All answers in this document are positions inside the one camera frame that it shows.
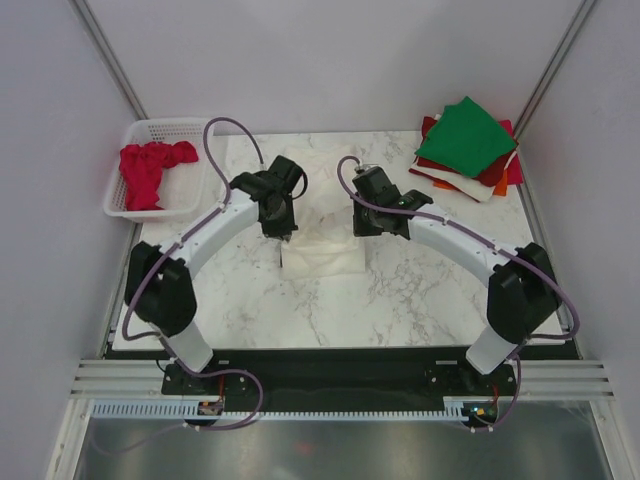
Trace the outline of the white coca-cola t-shirt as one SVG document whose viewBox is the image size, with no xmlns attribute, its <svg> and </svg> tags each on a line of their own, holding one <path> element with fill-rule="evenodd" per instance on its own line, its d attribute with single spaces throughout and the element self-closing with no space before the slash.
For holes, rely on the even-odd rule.
<svg viewBox="0 0 640 480">
<path fill-rule="evenodd" d="M 298 280 L 366 271 L 364 241 L 353 234 L 353 204 L 337 178 L 337 163 L 353 155 L 351 145 L 294 148 L 284 156 L 307 174 L 308 187 L 294 202 L 298 229 L 281 244 L 281 276 Z"/>
</svg>

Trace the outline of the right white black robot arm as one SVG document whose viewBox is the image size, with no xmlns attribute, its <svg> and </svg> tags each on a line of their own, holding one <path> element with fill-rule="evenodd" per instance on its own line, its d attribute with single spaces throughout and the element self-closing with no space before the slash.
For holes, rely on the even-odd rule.
<svg viewBox="0 0 640 480">
<path fill-rule="evenodd" d="M 550 286 L 555 275 L 547 252 L 536 243 L 515 247 L 484 237 L 448 216 L 428 195 L 401 193 L 379 166 L 358 167 L 353 185 L 355 236 L 392 234 L 425 245 L 487 288 L 488 325 L 457 371 L 465 391 L 483 392 L 493 383 L 494 370 L 561 306 Z"/>
</svg>

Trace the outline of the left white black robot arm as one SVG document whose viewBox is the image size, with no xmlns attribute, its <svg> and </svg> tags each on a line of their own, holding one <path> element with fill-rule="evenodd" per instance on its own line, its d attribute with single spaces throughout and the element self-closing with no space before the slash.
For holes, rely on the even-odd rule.
<svg viewBox="0 0 640 480">
<path fill-rule="evenodd" d="M 215 389 L 220 371 L 210 362 L 213 350 L 196 324 L 193 281 L 211 257 L 255 224 L 265 237 L 288 241 L 297 230 L 293 191 L 299 182 L 308 185 L 304 170 L 278 156 L 266 170 L 235 177 L 226 205 L 209 210 L 186 231 L 158 245 L 144 241 L 135 245 L 126 279 L 122 337 L 134 339 L 128 321 L 136 315 L 182 362 L 190 387 L 198 393 Z"/>
</svg>

